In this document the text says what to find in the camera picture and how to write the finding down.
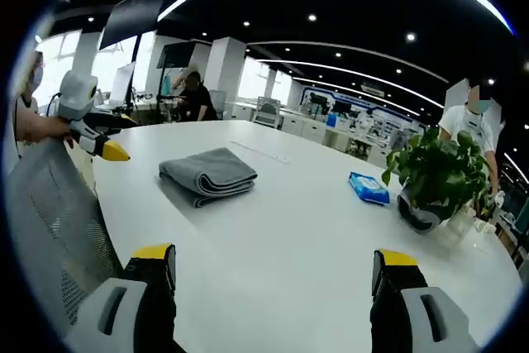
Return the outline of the person's left hand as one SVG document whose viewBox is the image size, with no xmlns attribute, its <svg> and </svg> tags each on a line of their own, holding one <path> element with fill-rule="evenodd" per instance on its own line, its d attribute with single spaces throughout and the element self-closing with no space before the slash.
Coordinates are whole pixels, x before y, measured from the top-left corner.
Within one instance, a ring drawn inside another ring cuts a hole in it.
<svg viewBox="0 0 529 353">
<path fill-rule="evenodd" d="M 71 136 L 71 130 L 69 123 L 61 117 L 49 117 L 48 122 L 48 135 L 53 137 L 62 138 L 70 149 L 74 148 L 74 140 Z"/>
</svg>

